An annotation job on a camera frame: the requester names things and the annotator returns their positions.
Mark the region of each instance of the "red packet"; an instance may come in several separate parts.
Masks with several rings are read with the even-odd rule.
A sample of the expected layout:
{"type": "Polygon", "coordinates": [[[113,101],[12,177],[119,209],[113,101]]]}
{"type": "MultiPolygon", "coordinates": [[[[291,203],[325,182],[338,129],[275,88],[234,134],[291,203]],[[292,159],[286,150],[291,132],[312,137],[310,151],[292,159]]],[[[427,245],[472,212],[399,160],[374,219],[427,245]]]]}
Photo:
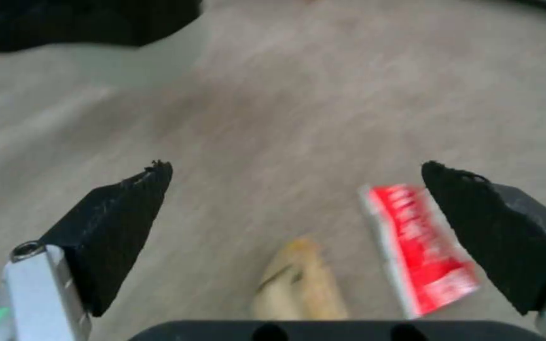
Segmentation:
{"type": "Polygon", "coordinates": [[[473,261],[427,190],[397,184],[366,188],[362,196],[377,223],[386,267],[408,319],[478,289],[473,261]]]}

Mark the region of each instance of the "beige carpet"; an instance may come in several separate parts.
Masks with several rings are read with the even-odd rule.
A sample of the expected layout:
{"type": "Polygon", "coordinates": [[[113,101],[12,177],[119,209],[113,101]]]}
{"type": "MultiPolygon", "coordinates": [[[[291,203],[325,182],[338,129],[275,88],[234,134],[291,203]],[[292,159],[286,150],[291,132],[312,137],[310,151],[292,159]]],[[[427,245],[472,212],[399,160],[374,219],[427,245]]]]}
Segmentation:
{"type": "MultiPolygon", "coordinates": [[[[546,12],[485,0],[212,0],[165,89],[88,84],[47,52],[0,61],[0,268],[95,186],[176,173],[94,340],[247,319],[264,266],[311,233],[356,319],[401,313],[356,190],[429,159],[546,203],[546,12]]],[[[431,319],[531,328],[487,282],[431,319]]]]}

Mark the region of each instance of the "red wrapper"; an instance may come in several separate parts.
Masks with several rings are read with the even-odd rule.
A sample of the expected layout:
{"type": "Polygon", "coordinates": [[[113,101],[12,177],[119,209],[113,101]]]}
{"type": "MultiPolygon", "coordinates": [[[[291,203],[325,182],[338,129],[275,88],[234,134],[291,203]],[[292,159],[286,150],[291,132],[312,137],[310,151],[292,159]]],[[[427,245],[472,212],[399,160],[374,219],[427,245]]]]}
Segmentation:
{"type": "Polygon", "coordinates": [[[362,196],[377,223],[386,266],[408,319],[477,290],[473,261],[426,190],[398,184],[367,188],[362,196]]]}

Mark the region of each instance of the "black foam pad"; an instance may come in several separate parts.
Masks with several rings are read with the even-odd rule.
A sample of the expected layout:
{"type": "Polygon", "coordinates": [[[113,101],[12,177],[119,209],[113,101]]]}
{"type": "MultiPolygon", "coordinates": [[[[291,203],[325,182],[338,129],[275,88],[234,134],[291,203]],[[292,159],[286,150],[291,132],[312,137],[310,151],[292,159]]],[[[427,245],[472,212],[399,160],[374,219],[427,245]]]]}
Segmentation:
{"type": "Polygon", "coordinates": [[[95,188],[41,237],[63,248],[80,298],[102,315],[142,250],[172,179],[169,162],[95,188]]]}
{"type": "Polygon", "coordinates": [[[143,46],[184,28],[201,0],[0,0],[0,52],[56,43],[143,46]]]}
{"type": "Polygon", "coordinates": [[[421,171],[461,245],[516,310],[544,308],[546,207],[518,188],[437,162],[421,171]]]}

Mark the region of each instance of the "black object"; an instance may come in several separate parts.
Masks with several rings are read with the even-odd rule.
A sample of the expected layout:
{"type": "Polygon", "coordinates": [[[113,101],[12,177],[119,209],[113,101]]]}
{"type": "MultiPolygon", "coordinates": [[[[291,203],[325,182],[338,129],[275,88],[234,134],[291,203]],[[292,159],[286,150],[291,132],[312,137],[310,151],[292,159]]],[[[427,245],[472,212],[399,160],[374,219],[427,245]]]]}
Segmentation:
{"type": "Polygon", "coordinates": [[[543,309],[546,207],[518,188],[437,162],[421,172],[461,245],[515,309],[543,309]]]}
{"type": "Polygon", "coordinates": [[[0,0],[0,52],[53,43],[143,46],[197,19],[201,0],[0,0]]]}
{"type": "Polygon", "coordinates": [[[346,321],[204,322],[159,324],[130,341],[544,341],[539,335],[498,322],[346,321]]]}
{"type": "Polygon", "coordinates": [[[63,248],[83,305],[101,316],[142,250],[172,179],[169,162],[91,190],[40,241],[63,248]]]}

